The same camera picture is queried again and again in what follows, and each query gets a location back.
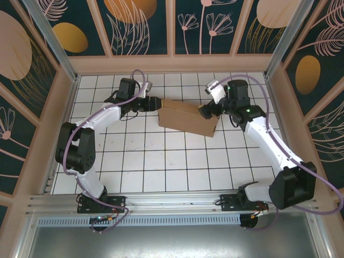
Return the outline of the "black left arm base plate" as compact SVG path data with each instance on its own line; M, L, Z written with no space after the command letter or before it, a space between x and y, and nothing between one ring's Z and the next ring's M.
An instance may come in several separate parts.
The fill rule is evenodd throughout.
M93 199L80 195L77 198L77 213L78 214L98 214L98 213L113 213L113 208L100 204ZM112 206L124 207L126 203L125 196L109 196L107 203Z

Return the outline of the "aluminium side rail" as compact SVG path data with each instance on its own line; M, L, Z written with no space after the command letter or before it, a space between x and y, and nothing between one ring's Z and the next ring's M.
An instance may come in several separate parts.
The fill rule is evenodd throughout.
M45 143L50 147L50 150L46 151L49 154L49 159L43 166L44 177L39 191L41 195L49 195L54 191L55 181L60 168L60 164L55 160L60 129L63 123L70 120L80 78L80 76L77 76L75 80L71 81L68 77L62 78L58 76L54 83L54 89L48 96L42 128L44 133L48 135Z
M284 155L284 153L282 153L282 163L280 165L278 165L277 167L273 166L273 172L274 172L274 178L275 178L274 180L276 180L277 176L279 174L282 174L284 167L292 169L292 168L295 168L297 166L296 164L294 164L290 160L290 158L291 157L298 157L298 155L296 155L294 153L293 145L292 145L291 139L290 139L289 134L288 134L288 129L286 127L286 123L285 123L284 118L282 116L282 109L280 107L280 104L278 103L278 99L277 99L277 95L274 91L274 87L273 87L270 79L265 78L264 81L266 83L267 90L269 92L269 96L271 99L271 103L272 103L273 109L275 111L275 116L276 116L276 119L277 119L277 122L279 125L279 130L281 133L280 138L281 138L281 141L283 142L283 144L281 144L282 149L286 148L287 152L292 152L292 154L289 153L288 155Z

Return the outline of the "aluminium frame post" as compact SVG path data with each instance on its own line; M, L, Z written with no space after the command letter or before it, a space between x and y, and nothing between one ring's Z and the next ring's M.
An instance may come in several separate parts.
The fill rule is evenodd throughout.
M67 11L67 0L21 0L36 24L45 42L50 46L68 77L75 82L77 73L59 42L50 22L57 22Z
M275 49L264 72L266 80L273 76L312 3L308 0L259 0L256 12L259 23L278 30L276 38L268 41Z

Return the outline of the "aluminium mounting rail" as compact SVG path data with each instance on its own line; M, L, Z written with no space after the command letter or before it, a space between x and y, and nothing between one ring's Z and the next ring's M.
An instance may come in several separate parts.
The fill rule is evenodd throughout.
M214 203L222 194L235 190L123 193L131 215L179 215L220 213ZM26 214L73 216L77 214L76 194L31 196Z

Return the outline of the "grey metal sheet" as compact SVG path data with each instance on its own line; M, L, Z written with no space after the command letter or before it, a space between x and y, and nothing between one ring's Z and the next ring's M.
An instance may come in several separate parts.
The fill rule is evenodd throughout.
M320 220L300 212L263 216L264 231L239 225L39 227L33 218L16 258L335 258Z

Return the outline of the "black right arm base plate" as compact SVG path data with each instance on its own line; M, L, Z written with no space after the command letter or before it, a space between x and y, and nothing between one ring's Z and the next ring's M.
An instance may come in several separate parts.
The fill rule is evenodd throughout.
M220 206L222 211L265 211L269 210L267 203L261 201L251 202L246 197L237 194L220 195Z

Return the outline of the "small connector board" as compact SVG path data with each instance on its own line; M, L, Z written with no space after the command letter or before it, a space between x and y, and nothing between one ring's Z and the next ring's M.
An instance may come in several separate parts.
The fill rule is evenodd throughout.
M89 224L109 224L111 221L114 221L116 218L117 216L114 216L114 215L90 217Z

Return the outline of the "brown cardboard box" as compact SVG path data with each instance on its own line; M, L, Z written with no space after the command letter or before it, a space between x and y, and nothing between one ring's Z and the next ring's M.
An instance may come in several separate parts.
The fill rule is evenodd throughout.
M205 119L198 111L198 105L162 99L162 107L158 109L159 126L182 132L213 137L219 117Z

